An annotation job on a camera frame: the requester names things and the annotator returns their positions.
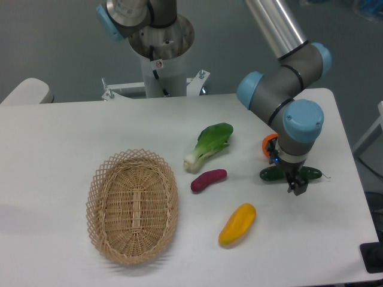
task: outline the white table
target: white table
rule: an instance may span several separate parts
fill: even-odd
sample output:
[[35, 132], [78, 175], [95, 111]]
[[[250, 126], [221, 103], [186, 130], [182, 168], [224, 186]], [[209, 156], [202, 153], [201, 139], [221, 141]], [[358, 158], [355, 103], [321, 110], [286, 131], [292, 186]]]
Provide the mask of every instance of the white table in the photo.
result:
[[[271, 133], [235, 95], [0, 108], [0, 286], [307, 286], [381, 279], [364, 268], [359, 244], [377, 236], [332, 93], [304, 91], [324, 110], [307, 166], [323, 171], [306, 193], [266, 184], [260, 143]], [[225, 182], [195, 195], [183, 169], [205, 127], [233, 125], [230, 146], [201, 172]], [[115, 265], [90, 243], [92, 176], [114, 153], [144, 148], [172, 167], [179, 215], [173, 241], [155, 260]], [[257, 218], [241, 244], [218, 245], [232, 212]]]

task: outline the yellow bell pepper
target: yellow bell pepper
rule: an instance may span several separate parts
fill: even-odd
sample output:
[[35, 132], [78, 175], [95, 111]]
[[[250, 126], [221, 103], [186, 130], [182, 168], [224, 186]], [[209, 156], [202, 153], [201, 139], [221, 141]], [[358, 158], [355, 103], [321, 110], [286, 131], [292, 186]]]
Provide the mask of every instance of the yellow bell pepper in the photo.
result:
[[222, 229], [218, 242], [222, 246], [228, 246], [243, 236], [257, 215], [255, 207], [244, 203], [237, 208]]

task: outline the metal pipe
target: metal pipe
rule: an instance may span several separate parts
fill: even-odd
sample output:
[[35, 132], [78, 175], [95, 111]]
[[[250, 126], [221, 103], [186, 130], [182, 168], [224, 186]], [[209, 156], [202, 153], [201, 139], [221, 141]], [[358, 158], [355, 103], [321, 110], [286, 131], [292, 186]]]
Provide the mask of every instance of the metal pipe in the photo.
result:
[[177, 0], [150, 0], [153, 8], [153, 28], [166, 28], [177, 19]]
[[284, 0], [245, 0], [245, 3], [277, 58], [307, 41]]

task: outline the gray floor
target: gray floor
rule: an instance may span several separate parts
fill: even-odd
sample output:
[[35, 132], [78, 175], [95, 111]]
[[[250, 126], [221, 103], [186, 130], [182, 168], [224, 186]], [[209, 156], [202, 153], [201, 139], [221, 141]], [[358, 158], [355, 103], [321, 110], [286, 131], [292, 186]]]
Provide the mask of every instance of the gray floor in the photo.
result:
[[[95, 7], [100, 2], [2, 1], [0, 102], [30, 77], [45, 81], [55, 102], [99, 100], [102, 77], [109, 84], [142, 81], [128, 42], [112, 42], [98, 23]], [[350, 0], [304, 6], [287, 2], [307, 37], [332, 52], [331, 71], [312, 87], [334, 93], [352, 146], [376, 120], [376, 106], [383, 100], [383, 23], [353, 13]], [[210, 71], [208, 93], [234, 93], [247, 73], [267, 74], [278, 66], [243, 1], [179, 0], [178, 12], [196, 31], [187, 76], [201, 68]], [[363, 158], [383, 173], [382, 139]], [[358, 169], [365, 190], [383, 190], [382, 181], [359, 164]]]

